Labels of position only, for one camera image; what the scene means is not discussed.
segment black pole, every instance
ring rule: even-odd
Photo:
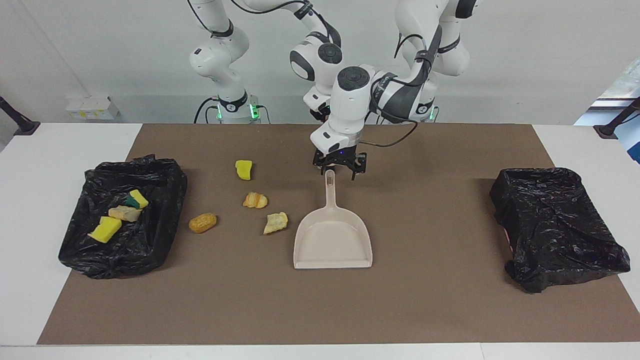
[[[31,135],[33,134],[38,126],[40,126],[40,122],[31,121],[29,118],[19,113],[16,109],[14,109],[8,102],[5,101],[3,97],[0,96],[0,109],[4,110],[4,112],[9,115],[16,124],[18,124],[18,130],[15,131],[14,135]]]
[[[611,120],[607,125],[595,125],[593,126],[596,129],[596,133],[600,135],[603,139],[617,139],[618,137],[614,134],[616,131],[616,127],[621,125],[625,120],[631,116],[636,111],[640,110],[640,97],[636,100],[633,100],[629,106],[627,106],[622,112],[616,116],[615,119]]]

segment food scrap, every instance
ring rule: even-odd
[[[289,219],[285,213],[277,213],[267,215],[267,225],[264,227],[263,234],[267,235],[278,230],[286,229]]]
[[[262,209],[267,206],[268,203],[269,200],[263,194],[250,192],[244,198],[242,206],[246,206],[247,208]]]
[[[196,234],[202,234],[216,225],[217,222],[218,218],[216,218],[216,215],[204,213],[192,218],[191,221],[189,221],[189,228]]]
[[[251,160],[236,161],[236,172],[240,179],[251,180],[251,166],[253,166],[253,162]]]
[[[129,206],[118,206],[117,208],[109,209],[109,216],[117,218],[126,222],[138,221],[142,209],[130,208]]]
[[[107,243],[122,227],[122,221],[116,218],[100,217],[100,224],[89,234],[101,243]]]
[[[129,192],[127,195],[127,200],[124,203],[126,206],[130,206],[136,209],[144,209],[149,205],[149,201],[145,199],[144,196],[140,193],[140,190],[135,189]]]

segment yellow sponge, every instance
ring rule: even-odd
[[[251,180],[251,166],[253,166],[253,162],[251,160],[236,161],[236,171],[240,179]]]
[[[110,217],[101,217],[100,225],[89,236],[101,243],[107,243],[113,235],[122,227],[122,220]]]
[[[136,209],[144,209],[149,205],[149,201],[142,196],[140,190],[135,189],[129,192],[125,205]]]

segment bin lined with black bag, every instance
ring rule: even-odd
[[[505,270],[529,292],[630,271],[629,255],[566,168],[512,168],[490,192],[513,260]]]
[[[178,228],[187,177],[173,159],[154,155],[123,163],[102,163],[84,173],[86,182],[58,259],[94,279],[145,274],[161,266]],[[87,234],[110,208],[138,189],[149,201],[138,221],[124,222],[107,242]]]

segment dustpan handle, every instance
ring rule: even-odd
[[[326,207],[337,208],[335,203],[335,172],[327,170],[324,172],[324,186],[326,188]]]

